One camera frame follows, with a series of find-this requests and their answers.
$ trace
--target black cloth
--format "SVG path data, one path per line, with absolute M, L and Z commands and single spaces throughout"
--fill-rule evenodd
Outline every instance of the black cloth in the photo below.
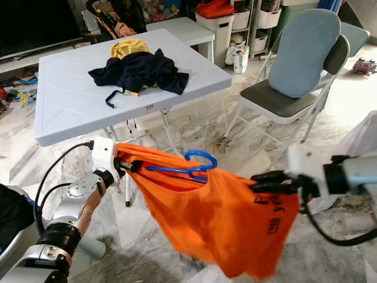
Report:
M 161 49 L 155 54 L 135 52 L 119 59 L 107 60 L 106 67 L 88 72 L 98 86 L 117 85 L 124 90 L 139 93 L 143 86 L 156 84 L 163 90 L 182 94 L 189 74 L 179 73 L 174 61 L 164 56 Z
M 34 222 L 33 206 L 25 196 L 0 184 L 0 250 L 12 242 L 17 233 Z

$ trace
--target light blue cushion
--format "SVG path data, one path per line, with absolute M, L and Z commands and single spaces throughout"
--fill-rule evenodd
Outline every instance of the light blue cushion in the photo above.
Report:
M 340 20 L 325 9 L 302 11 L 283 30 L 269 84 L 299 98 L 318 84 L 323 63 L 340 34 Z

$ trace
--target toy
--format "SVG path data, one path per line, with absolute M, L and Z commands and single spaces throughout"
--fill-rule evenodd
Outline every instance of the toy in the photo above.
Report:
M 375 60 L 365 61 L 364 58 L 360 57 L 355 65 L 353 65 L 353 71 L 357 74 L 371 75 L 376 72 L 376 67 Z

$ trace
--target marble floor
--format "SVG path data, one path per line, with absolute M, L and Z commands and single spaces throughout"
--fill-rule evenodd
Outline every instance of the marble floor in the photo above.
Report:
M 334 82 L 328 103 L 320 112 L 306 142 L 324 160 L 332 154 L 339 141 L 370 111 L 377 109 L 377 74 L 370 77 L 350 71 L 358 57 L 377 58 L 377 47 L 365 45 L 350 58 L 344 72 Z M 250 86 L 262 61 L 250 60 L 244 74 L 232 74 L 232 86 L 207 97 L 190 101 L 170 110 L 169 123 L 177 148 L 207 150 L 217 157 L 219 167 L 244 177 L 264 171 L 277 151 L 266 151 L 270 141 L 245 123 L 237 123 L 228 138 L 223 135 L 234 115 L 240 90 Z M 102 131 L 85 134 L 48 147 L 40 147 L 33 137 L 35 105 L 12 104 L 12 112 L 0 119 L 0 182 L 16 185 L 35 197 L 42 175 L 60 154 L 72 145 Z M 243 117 L 286 140 L 296 125 L 282 126 L 267 121 L 251 110 Z M 125 123 L 115 125 L 121 140 L 162 126 L 158 115 L 137 119 L 137 129 L 130 134 Z M 302 129 L 296 141 L 304 135 Z M 142 139 L 139 144 L 164 149 L 166 135 L 161 132 Z M 91 170 L 90 152 L 77 149 L 69 154 L 49 176 L 45 190 L 58 183 L 72 182 Z M 305 216 L 298 216 L 286 241 L 276 275 L 264 281 L 242 275 L 228 279 L 215 264 L 196 261 L 172 249 L 151 217 L 144 198 L 132 184 L 132 207 L 124 206 L 124 180 L 111 187 L 95 211 L 87 235 L 105 242 L 107 251 L 93 261 L 78 251 L 71 268 L 70 283 L 76 282 L 145 282 L 145 283 L 222 283 L 222 282 L 331 282 L 376 283 L 377 241 L 354 247 L 338 247 L 326 242 Z M 62 192 L 50 198 L 44 216 L 50 218 L 61 201 Z M 345 196 L 331 209 L 316 215 L 321 227 L 330 235 L 351 238 L 377 225 L 364 196 Z

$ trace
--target black cable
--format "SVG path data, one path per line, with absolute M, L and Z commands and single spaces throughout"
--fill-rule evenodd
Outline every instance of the black cable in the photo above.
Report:
M 50 189 L 46 194 L 45 196 L 43 197 L 42 199 L 42 202 L 41 202 L 41 206 L 39 207 L 39 216 L 42 217 L 42 213 L 43 213 L 43 207 L 45 206 L 45 202 L 48 198 L 48 196 L 56 189 L 59 189 L 60 187 L 64 187 L 64 186 L 69 186 L 71 183 L 63 183 L 63 184 L 58 184 L 56 185 L 55 187 L 53 187 L 52 189 Z
M 310 195 L 310 189 L 303 186 L 302 187 L 302 200 L 303 200 L 302 205 L 304 207 L 304 210 L 307 213 L 307 216 L 308 216 L 310 222 L 312 223 L 312 225 L 330 243 L 333 243 L 333 244 L 338 245 L 338 246 L 354 246 L 354 245 L 359 245 L 361 243 L 370 241 L 370 240 L 374 239 L 375 237 L 377 237 L 377 229 L 373 229 L 373 230 L 369 231 L 368 233 L 365 233 L 364 235 L 361 235 L 361 236 L 358 236 L 358 237 L 355 237 L 355 238 L 349 239 L 349 240 L 337 240 L 337 239 L 331 238 L 329 235 L 325 234 L 324 231 L 322 231 L 322 229 L 319 227 L 318 223 L 315 221 L 313 215 L 311 214 L 311 212 L 310 212 L 310 210 L 307 206 L 307 203 L 308 203 L 308 200 L 309 200 L 309 195 Z
M 80 146 L 87 146 L 87 147 L 89 147 L 89 149 L 93 149 L 93 144 L 94 144 L 94 141 L 88 141 L 86 143 L 79 143 L 79 144 L 76 144 L 75 146 L 72 146 L 70 149 L 68 149 L 66 152 L 64 152 L 58 158 L 58 160 L 54 162 L 54 164 L 52 164 L 50 166 L 50 168 L 47 170 L 46 174 L 43 176 L 42 181 L 39 184 L 37 194 L 35 195 L 35 203 L 34 203 L 34 207 L 33 207 L 34 220 L 35 220 L 35 224 L 37 226 L 37 230 L 38 230 L 39 235 L 42 235 L 42 233 L 44 232 L 45 229 L 44 229 L 43 223 L 42 223 L 42 216 L 40 214 L 40 211 L 38 210 L 38 200 L 39 200 L 39 196 L 40 196 L 41 191 L 42 191 L 43 184 L 45 183 L 48 174 L 55 167 L 55 165 L 60 160 L 62 160 L 69 152 L 71 152 L 72 150 L 74 150 L 75 148 L 80 147 Z

